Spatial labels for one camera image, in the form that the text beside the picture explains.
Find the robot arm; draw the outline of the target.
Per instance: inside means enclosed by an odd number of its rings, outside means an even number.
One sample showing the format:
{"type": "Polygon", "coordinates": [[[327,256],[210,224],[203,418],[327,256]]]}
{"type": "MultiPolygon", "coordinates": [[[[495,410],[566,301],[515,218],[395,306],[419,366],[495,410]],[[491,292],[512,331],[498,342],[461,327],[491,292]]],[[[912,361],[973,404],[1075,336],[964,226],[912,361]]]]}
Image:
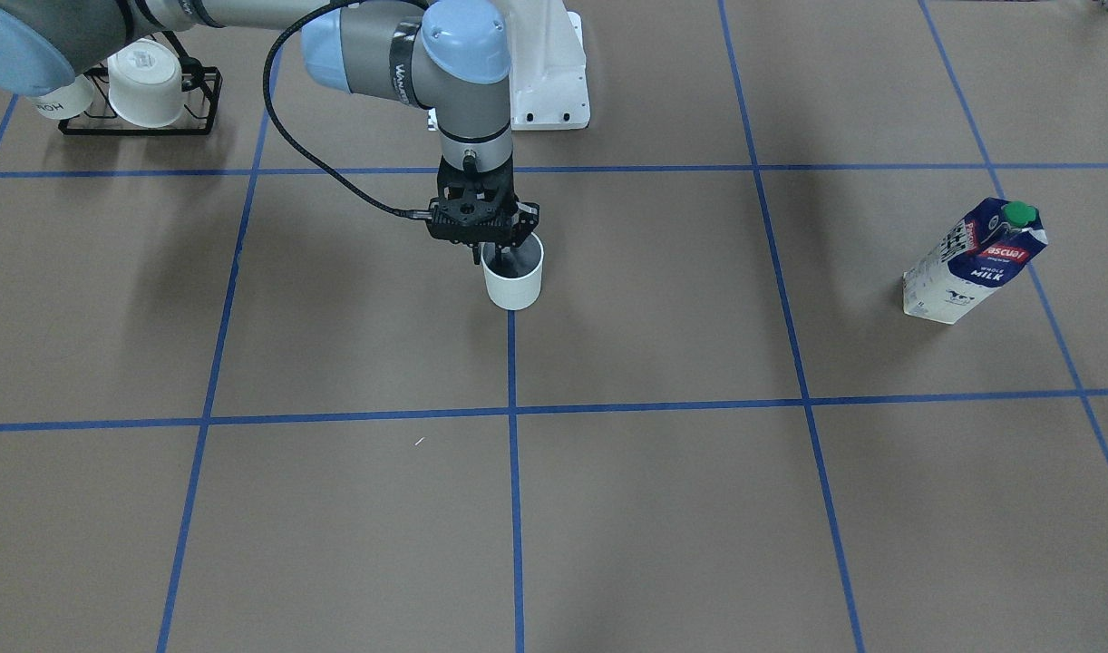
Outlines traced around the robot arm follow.
{"type": "Polygon", "coordinates": [[[540,210],[514,191],[507,21],[491,1],[0,1],[0,88],[47,95],[140,38],[191,25],[276,30],[261,92],[281,136],[271,70],[294,34],[321,85],[433,109],[435,198],[389,214],[421,220],[475,263],[520,264],[540,210]]]}

